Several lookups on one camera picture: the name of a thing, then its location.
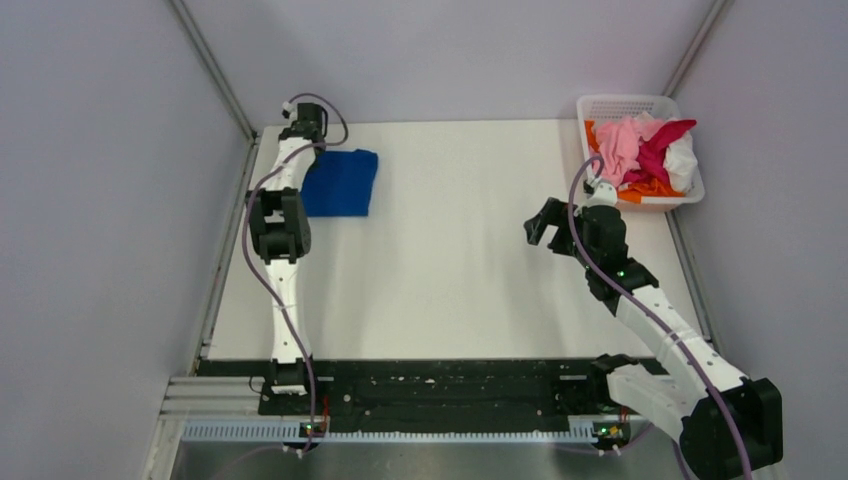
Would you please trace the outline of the blue printed t-shirt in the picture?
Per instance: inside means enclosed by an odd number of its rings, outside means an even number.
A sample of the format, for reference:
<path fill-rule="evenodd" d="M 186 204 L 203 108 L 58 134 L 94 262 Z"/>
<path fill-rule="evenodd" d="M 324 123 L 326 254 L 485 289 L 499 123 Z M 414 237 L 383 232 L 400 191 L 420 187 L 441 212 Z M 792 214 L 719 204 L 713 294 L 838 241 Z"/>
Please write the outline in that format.
<path fill-rule="evenodd" d="M 369 150 L 327 151 L 305 176 L 301 197 L 310 218 L 367 217 L 379 156 Z"/>

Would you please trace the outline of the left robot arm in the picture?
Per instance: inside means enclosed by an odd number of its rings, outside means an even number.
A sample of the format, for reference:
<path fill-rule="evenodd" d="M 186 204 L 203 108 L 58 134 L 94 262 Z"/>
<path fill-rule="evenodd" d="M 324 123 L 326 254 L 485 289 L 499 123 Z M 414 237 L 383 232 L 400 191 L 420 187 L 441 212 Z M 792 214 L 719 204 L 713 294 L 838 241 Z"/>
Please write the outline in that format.
<path fill-rule="evenodd" d="M 272 297 L 273 340 L 270 392 L 297 413 L 319 404 L 320 386 L 308 378 L 311 349 L 298 311 L 298 267 L 311 249 L 311 229 L 301 188 L 323 151 L 327 111 L 316 103 L 286 102 L 289 121 L 278 136 L 270 171 L 246 194 L 249 244 L 264 268 L 262 282 Z"/>

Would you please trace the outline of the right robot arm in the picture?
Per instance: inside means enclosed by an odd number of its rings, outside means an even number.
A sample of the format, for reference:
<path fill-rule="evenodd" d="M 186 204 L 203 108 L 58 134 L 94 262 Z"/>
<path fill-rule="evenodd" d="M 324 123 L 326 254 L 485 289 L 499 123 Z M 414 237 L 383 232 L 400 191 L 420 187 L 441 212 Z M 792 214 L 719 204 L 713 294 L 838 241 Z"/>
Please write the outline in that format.
<path fill-rule="evenodd" d="M 649 348 L 671 378 L 664 383 L 624 354 L 598 357 L 586 385 L 600 412 L 624 406 L 671 438 L 699 479 L 734 479 L 782 461 L 783 402 L 767 378 L 752 379 L 686 322 L 658 279 L 630 257 L 626 225 L 611 205 L 576 207 L 548 199 L 523 228 L 537 245 L 583 267 L 591 295 Z"/>

